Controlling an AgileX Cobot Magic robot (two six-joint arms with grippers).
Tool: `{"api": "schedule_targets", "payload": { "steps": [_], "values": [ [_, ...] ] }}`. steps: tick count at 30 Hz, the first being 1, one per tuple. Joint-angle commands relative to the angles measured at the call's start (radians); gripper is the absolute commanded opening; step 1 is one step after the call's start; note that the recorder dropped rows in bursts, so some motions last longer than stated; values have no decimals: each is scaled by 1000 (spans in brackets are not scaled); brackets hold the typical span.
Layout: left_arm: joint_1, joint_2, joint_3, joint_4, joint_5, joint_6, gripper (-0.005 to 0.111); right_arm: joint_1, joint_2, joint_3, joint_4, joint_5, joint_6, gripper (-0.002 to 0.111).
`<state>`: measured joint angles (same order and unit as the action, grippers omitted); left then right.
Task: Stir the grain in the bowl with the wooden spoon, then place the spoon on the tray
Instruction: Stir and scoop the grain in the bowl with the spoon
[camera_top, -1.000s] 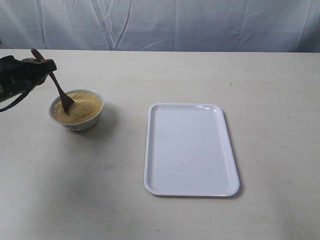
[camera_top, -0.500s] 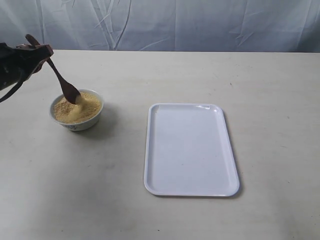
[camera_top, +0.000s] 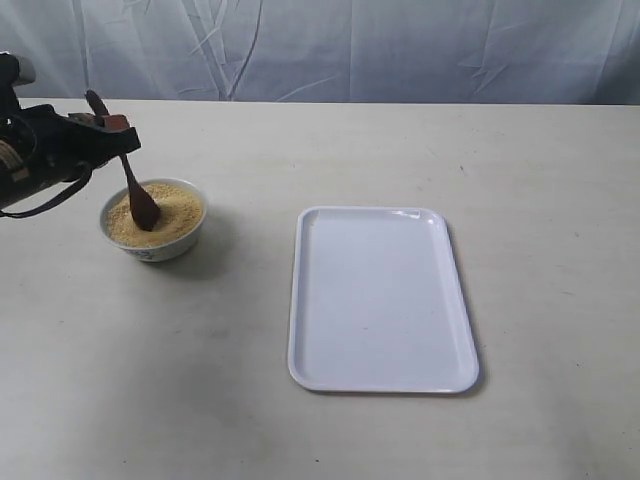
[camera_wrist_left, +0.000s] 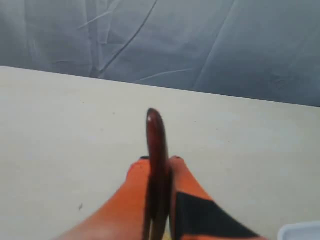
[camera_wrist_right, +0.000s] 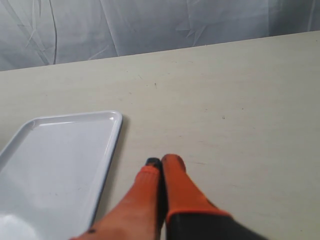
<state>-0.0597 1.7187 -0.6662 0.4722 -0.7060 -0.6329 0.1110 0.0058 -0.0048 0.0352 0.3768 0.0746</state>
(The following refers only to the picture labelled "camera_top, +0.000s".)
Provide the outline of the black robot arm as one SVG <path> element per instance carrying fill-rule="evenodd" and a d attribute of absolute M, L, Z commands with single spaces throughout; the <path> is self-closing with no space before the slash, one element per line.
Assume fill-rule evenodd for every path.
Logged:
<path fill-rule="evenodd" d="M 1 53 L 1 215 L 24 219 L 59 206 L 83 189 L 96 169 L 141 147 L 123 115 L 111 115 L 92 90 L 91 112 L 60 115 L 50 104 L 20 105 L 15 88 L 35 81 L 32 63 Z M 67 187 L 45 203 L 22 212 L 7 207 L 59 183 Z"/>

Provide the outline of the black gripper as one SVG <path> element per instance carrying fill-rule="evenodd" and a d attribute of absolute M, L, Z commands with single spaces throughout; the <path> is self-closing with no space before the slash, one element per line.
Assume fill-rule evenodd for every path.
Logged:
<path fill-rule="evenodd" d="M 87 163 L 99 169 L 113 158 L 141 148 L 137 131 L 121 114 L 58 114 L 52 105 L 23 109 L 20 117 L 35 134 L 36 155 L 60 160 L 64 167 Z"/>

